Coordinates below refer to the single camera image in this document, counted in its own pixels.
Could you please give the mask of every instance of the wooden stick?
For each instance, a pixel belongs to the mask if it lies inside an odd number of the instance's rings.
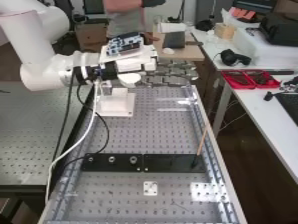
[[[204,141],[205,141],[207,134],[208,134],[208,127],[209,127],[209,122],[205,125],[203,139],[201,139],[200,146],[199,146],[199,151],[197,151],[197,156],[200,156],[201,155],[201,152],[203,152],[203,145],[204,145]]]

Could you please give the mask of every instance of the black cable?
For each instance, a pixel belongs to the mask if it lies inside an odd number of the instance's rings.
[[[58,156],[58,152],[59,152],[59,148],[60,148],[60,144],[62,144],[62,139],[63,139],[63,134],[64,134],[64,129],[66,129],[68,116],[70,116],[70,109],[71,109],[71,102],[72,102],[74,80],[75,80],[75,73],[72,74],[72,78],[71,78],[71,84],[70,84],[70,90],[68,90],[67,110],[66,110],[66,115],[64,115],[64,119],[63,119],[62,130],[60,130],[60,133],[59,133],[59,141],[58,141],[58,145],[56,145],[56,149],[55,149],[55,153],[54,153],[52,162],[55,161],[56,156]]]
[[[94,109],[92,109],[92,108],[83,102],[83,100],[82,100],[82,97],[80,97],[80,89],[82,89],[82,85],[79,85],[79,87],[78,87],[78,100],[80,101],[82,105],[83,105],[88,110],[94,111]],[[71,160],[70,162],[67,162],[67,164],[64,165],[64,167],[63,167],[63,169],[62,169],[62,173],[63,173],[63,171],[66,170],[66,168],[67,168],[74,162],[76,162],[76,161],[79,161],[79,160],[84,160],[84,159],[87,159],[87,158],[90,158],[91,156],[96,155],[96,154],[100,154],[100,153],[106,150],[106,148],[107,148],[107,146],[108,146],[108,144],[110,144],[110,127],[108,127],[108,124],[107,124],[104,118],[100,116],[100,114],[99,114],[98,112],[96,112],[96,115],[99,116],[99,118],[100,118],[100,120],[103,121],[103,123],[104,123],[104,125],[106,125],[106,128],[107,128],[107,141],[106,141],[106,144],[104,144],[103,148],[102,148],[98,152],[91,153],[91,154],[87,154],[87,155],[84,155],[83,157],[79,157],[79,158]]]
[[[179,19],[181,19],[183,21],[184,21],[184,9],[185,9],[185,0],[183,1],[179,15]]]

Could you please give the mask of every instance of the floor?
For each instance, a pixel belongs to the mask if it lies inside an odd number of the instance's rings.
[[[20,60],[10,44],[0,47],[0,81],[20,81]],[[200,63],[200,86],[208,82],[207,64]],[[232,121],[244,113],[235,105],[225,117]],[[241,118],[219,136],[219,144],[251,224],[298,223],[298,187],[249,116]],[[14,224],[36,224],[38,217],[23,204]]]

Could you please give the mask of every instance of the computer screen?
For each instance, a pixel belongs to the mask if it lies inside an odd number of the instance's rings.
[[[84,0],[86,14],[106,14],[103,0]]]

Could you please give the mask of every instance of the white desk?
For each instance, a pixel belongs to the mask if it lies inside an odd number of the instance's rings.
[[[275,78],[283,80],[289,79],[289,76],[275,76]],[[268,91],[273,93],[281,91],[279,89],[235,90],[231,86],[228,88],[233,91],[272,149],[298,183],[298,126],[277,98],[275,97],[269,102],[264,100]]]
[[[233,67],[225,65],[221,61],[221,56],[219,55],[216,57],[217,54],[220,54],[227,49],[232,49],[237,54],[245,55],[245,53],[241,52],[236,48],[235,44],[229,40],[223,40],[219,38],[219,40],[215,42],[208,41],[208,33],[197,30],[195,27],[193,27],[192,33],[193,33],[193,36],[196,37],[197,41],[204,43],[203,49],[204,49],[209,59],[213,61],[215,67],[219,71],[233,70],[233,69],[289,70],[283,67],[277,67],[275,64],[269,64],[267,67],[256,66],[255,64],[245,66],[241,63]]]
[[[211,60],[213,60],[215,56],[228,48],[231,48],[236,53],[241,53],[231,41],[220,40],[219,44],[208,43],[207,32],[199,31],[196,29],[193,30],[193,35],[197,38],[197,41],[205,43],[203,48]],[[236,69],[288,70],[285,68],[283,69],[275,67],[275,65],[257,67],[255,65],[244,66],[243,64],[239,64],[235,67],[229,67],[223,64],[220,56],[217,56],[213,64],[217,71]],[[280,81],[285,79],[291,80],[294,78],[294,75],[275,76],[275,78]],[[298,183],[298,126],[292,120],[276,97],[269,102],[264,100],[268,91],[272,91],[273,93],[281,92],[279,89],[235,90],[225,82],[216,120],[213,123],[213,132],[217,136],[223,125],[231,96],[232,93],[235,93],[241,105],[247,110],[247,113],[249,114],[281,162],[293,176],[293,179]]]

